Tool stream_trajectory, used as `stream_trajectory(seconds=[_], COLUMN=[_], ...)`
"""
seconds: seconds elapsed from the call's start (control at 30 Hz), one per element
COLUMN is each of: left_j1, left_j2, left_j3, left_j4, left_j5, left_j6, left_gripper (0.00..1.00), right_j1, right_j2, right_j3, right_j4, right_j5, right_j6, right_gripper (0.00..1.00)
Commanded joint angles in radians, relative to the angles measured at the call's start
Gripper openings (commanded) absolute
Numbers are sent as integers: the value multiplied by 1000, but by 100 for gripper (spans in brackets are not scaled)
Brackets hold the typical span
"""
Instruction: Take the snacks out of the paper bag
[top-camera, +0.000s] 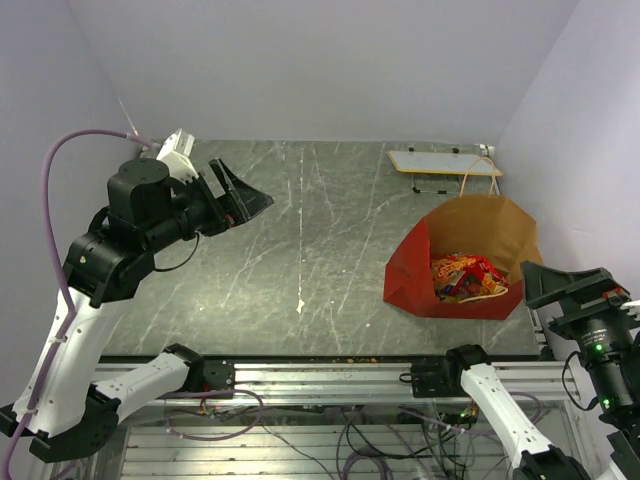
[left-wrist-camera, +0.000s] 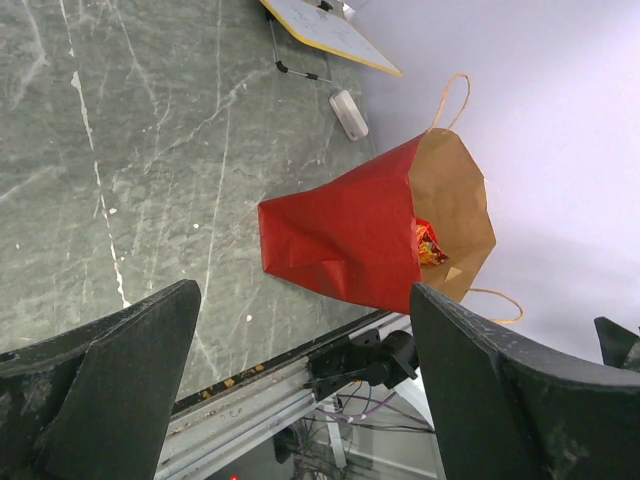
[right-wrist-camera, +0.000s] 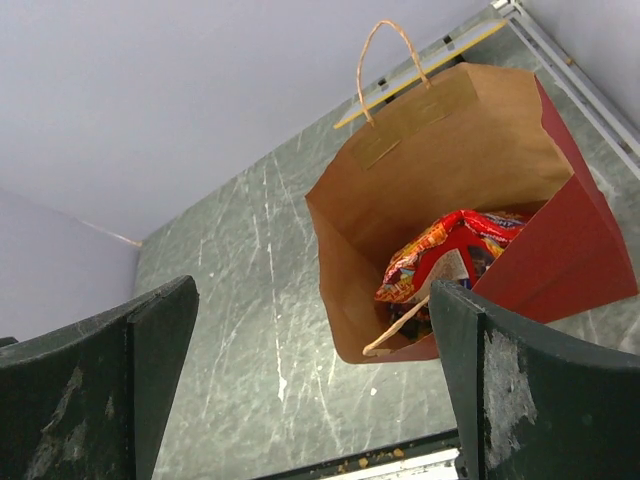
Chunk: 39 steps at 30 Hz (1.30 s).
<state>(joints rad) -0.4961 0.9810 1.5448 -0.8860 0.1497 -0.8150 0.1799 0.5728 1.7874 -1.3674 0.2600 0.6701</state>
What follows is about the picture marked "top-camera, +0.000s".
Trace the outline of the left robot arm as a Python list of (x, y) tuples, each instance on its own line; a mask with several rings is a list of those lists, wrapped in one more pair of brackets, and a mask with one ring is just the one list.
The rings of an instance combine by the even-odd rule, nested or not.
[(108, 205), (70, 246), (47, 345), (23, 395), (1, 411), (1, 430), (29, 437), (45, 463), (98, 452), (127, 417), (159, 397), (196, 395), (204, 386), (201, 355), (180, 344), (111, 380), (93, 374), (120, 309), (156, 272), (155, 257), (179, 241), (212, 237), (255, 218), (270, 195), (239, 179), (219, 159), (210, 168), (215, 196), (201, 174), (179, 179), (160, 160), (124, 163), (107, 183)]

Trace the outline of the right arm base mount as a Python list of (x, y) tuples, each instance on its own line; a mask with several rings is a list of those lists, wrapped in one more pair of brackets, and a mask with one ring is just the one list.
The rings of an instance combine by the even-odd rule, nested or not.
[(399, 381), (411, 387), (414, 398), (453, 398), (464, 395), (460, 370), (445, 357), (425, 358), (413, 363)]

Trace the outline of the red candy snack bag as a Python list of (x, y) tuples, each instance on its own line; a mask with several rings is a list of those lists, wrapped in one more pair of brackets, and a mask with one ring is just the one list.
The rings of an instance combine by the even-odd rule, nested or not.
[(491, 262), (477, 255), (440, 255), (430, 262), (436, 297), (443, 303), (470, 303), (505, 295), (509, 283)]

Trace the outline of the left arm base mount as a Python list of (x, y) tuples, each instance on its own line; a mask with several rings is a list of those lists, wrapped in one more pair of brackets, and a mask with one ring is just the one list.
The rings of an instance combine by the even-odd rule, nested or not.
[(233, 390), (236, 371), (227, 360), (206, 360), (203, 367), (202, 386), (205, 391)]

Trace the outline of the red paper bag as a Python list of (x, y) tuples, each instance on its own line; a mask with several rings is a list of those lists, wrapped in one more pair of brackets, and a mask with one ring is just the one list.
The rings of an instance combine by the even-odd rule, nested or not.
[(423, 216), (386, 264), (383, 300), (424, 318), (504, 320), (523, 299), (524, 261), (541, 262), (537, 223), (491, 186)]

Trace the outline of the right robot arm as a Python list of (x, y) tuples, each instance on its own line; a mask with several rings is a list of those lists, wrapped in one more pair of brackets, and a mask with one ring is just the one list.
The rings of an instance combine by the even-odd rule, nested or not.
[[(564, 272), (525, 261), (521, 273), (527, 307), (560, 306), (561, 316), (548, 328), (576, 343), (575, 354), (596, 393), (590, 405), (600, 407), (600, 421), (615, 429), (608, 437), (613, 452), (602, 478), (638, 478), (639, 320), (625, 307), (630, 293), (604, 268)], [(416, 398), (467, 394), (501, 441), (513, 478), (587, 478), (585, 468), (524, 414), (479, 345), (463, 345), (440, 361), (413, 365), (400, 380), (411, 385)]]

